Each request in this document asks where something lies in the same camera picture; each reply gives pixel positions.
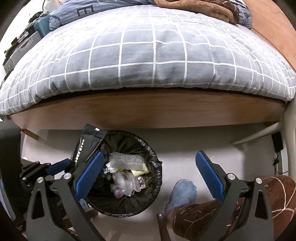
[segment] white floor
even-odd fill
[[[274,174],[274,148],[271,136],[243,145],[231,146],[232,140],[264,128],[263,124],[214,126],[180,129],[129,130],[146,140],[163,161],[163,185],[156,201],[143,213],[130,218],[112,218],[99,214],[93,223],[107,241],[158,241],[156,219],[162,213],[175,183],[191,179],[197,186],[197,203],[211,200],[211,195],[195,166],[195,154],[204,150],[212,162],[226,173],[252,180]],[[44,141],[25,137],[22,157],[41,163],[70,158],[81,131],[41,130]],[[184,240],[178,236],[174,240]]]

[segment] foot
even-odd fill
[[[165,208],[164,215],[166,216],[169,211],[177,207],[184,207],[195,203],[197,196],[196,186],[192,181],[181,179],[177,181],[170,196],[170,200]]]

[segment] blue gripper pad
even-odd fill
[[[213,198],[222,203],[225,198],[224,184],[201,151],[196,153],[195,163]]]
[[[104,154],[99,152],[75,183],[74,197],[76,201],[86,198],[103,166]]]
[[[69,158],[64,159],[60,162],[57,162],[55,164],[50,165],[47,169],[46,169],[46,173],[48,175],[54,176],[56,174],[58,174],[59,172],[62,172],[65,170],[65,168],[67,166],[69,166],[69,164],[71,163],[71,160]]]

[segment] metal bolt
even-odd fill
[[[39,178],[37,178],[37,182],[38,182],[38,183],[42,183],[42,182],[43,182],[43,177],[39,177]]]
[[[71,173],[66,173],[65,175],[64,175],[64,178],[66,179],[66,180],[68,180],[68,179],[70,179],[71,178]]]
[[[257,182],[258,184],[261,184],[261,183],[262,183],[262,179],[261,179],[261,178],[256,178],[256,182]]]
[[[234,180],[234,179],[235,179],[235,175],[232,174],[232,173],[229,173],[229,174],[227,175],[227,177],[228,177],[230,180]]]

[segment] pants with white line pattern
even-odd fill
[[[263,180],[266,187],[269,202],[271,204],[274,221],[274,239],[285,230],[292,220],[296,210],[296,184],[289,176],[276,176]],[[229,222],[230,233],[237,221],[243,198],[239,199],[236,210]],[[192,204],[180,208],[173,220],[174,232],[188,240],[194,240],[203,230],[211,216],[219,206],[217,200],[203,204]]]

